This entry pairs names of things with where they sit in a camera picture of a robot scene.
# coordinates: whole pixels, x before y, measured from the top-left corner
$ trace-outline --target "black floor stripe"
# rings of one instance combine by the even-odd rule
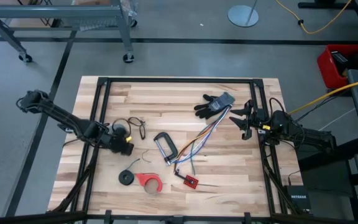
[[[60,61],[60,65],[57,70],[55,79],[53,80],[52,86],[50,88],[49,98],[52,101],[56,96],[60,81],[62,79],[63,72],[67,64],[68,56],[70,55],[71,48],[73,47],[73,43],[74,43],[73,40],[75,38],[75,35],[76,35],[76,31],[71,32],[70,38],[68,39],[65,51]],[[30,170],[34,162],[35,155],[37,153],[38,146],[40,144],[42,134],[44,133],[47,121],[48,121],[48,116],[46,114],[42,114],[41,118],[39,119],[37,128],[34,131],[29,153],[27,154],[27,157],[25,159],[22,172],[20,174],[19,180],[17,181],[17,185],[15,187],[11,201],[9,202],[9,206],[6,212],[6,217],[13,217],[16,213],[17,207],[19,206],[19,202],[24,191],[25,183],[29,178]]]
[[[66,37],[18,37],[21,42],[67,42]],[[255,45],[329,45],[358,44],[354,40],[241,40],[241,39],[181,39],[181,38],[132,38],[133,43],[153,44],[255,44]],[[75,38],[76,43],[121,43],[121,38]]]

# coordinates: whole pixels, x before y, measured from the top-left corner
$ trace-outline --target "red toolbox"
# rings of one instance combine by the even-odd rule
[[[317,64],[326,87],[332,89],[347,85],[347,78],[339,75],[331,55],[331,52],[335,50],[348,57],[358,52],[358,45],[327,45],[324,52],[317,58]]]

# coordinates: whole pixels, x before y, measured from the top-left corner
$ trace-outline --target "metal cart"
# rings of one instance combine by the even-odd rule
[[[130,27],[137,25],[133,17],[124,12],[120,0],[109,0],[108,5],[0,5],[0,18],[39,18],[45,27],[9,27],[0,20],[0,36],[19,53],[19,59],[31,62],[32,57],[14,36],[16,30],[119,30],[126,54],[125,63],[134,61],[134,53],[129,33]]]

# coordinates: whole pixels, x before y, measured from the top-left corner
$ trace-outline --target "concrete floor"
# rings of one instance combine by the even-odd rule
[[[299,10],[296,2],[282,1],[315,30],[337,11]],[[139,1],[139,26],[132,37],[207,39],[358,40],[358,19],[345,11],[332,27],[318,35],[304,34],[296,20],[274,1],[259,1],[260,21],[240,28],[227,20],[227,10],[250,0],[147,0]],[[62,36],[67,32],[17,32],[17,36]],[[118,37],[117,32],[84,32],[78,37]],[[17,59],[17,52],[0,42],[0,216],[12,194],[39,115],[24,114],[14,103],[27,90],[49,91],[65,43],[23,43],[34,63]],[[324,46],[227,45],[227,44],[134,44],[135,59],[124,64],[122,44],[75,43],[63,74],[55,103],[72,111],[83,75],[275,77],[288,110],[325,94],[316,58]],[[353,109],[350,98],[338,98],[306,117],[302,123],[319,129]],[[351,112],[325,130],[332,131],[338,144],[358,137],[358,120]],[[47,208],[62,152],[65,134],[49,120],[34,161],[17,215],[43,213]],[[351,192],[344,163],[303,174],[305,185]],[[336,175],[328,176],[327,170]],[[313,213],[319,217],[351,219],[349,200],[342,193],[311,192]]]

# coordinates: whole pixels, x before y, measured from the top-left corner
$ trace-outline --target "butcher block tabletop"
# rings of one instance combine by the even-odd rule
[[[89,119],[98,78],[82,77],[74,115]],[[278,79],[264,78],[263,81],[267,100],[275,97],[284,105]],[[115,215],[241,217],[244,212],[249,212],[253,217],[270,216],[256,132],[253,130],[252,137],[243,141],[242,132],[229,120],[229,116],[234,114],[229,113],[222,120],[204,148],[194,156],[196,175],[191,173],[190,161],[180,165],[181,175],[191,175],[199,180],[196,189],[183,184],[183,180],[174,175],[173,166],[167,166],[153,140],[158,133],[165,131],[176,147],[181,148],[217,118],[206,121],[195,116],[194,106],[206,103],[203,94],[219,96],[224,91],[236,98],[233,109],[243,108],[244,103],[251,99],[250,87],[246,83],[111,83],[104,122],[138,117],[145,121],[146,138],[141,140],[139,128],[132,126],[134,150],[130,156],[99,150],[88,213],[104,214],[106,210],[112,210]],[[274,103],[273,110],[278,109]],[[68,134],[66,142],[75,138],[74,134]],[[169,150],[163,139],[160,142],[165,150]],[[279,144],[276,149],[282,181],[287,184],[288,175],[299,170],[296,152],[287,144]],[[74,186],[82,151],[81,141],[64,146],[48,209],[57,207]],[[137,159],[140,160],[129,170],[134,174],[158,174],[163,183],[160,193],[146,193],[136,178],[128,186],[119,183],[119,173]],[[291,175],[291,182],[301,185],[300,173]],[[82,209],[85,185],[80,192],[78,210]],[[273,184],[272,188],[275,207],[279,211],[278,193]]]

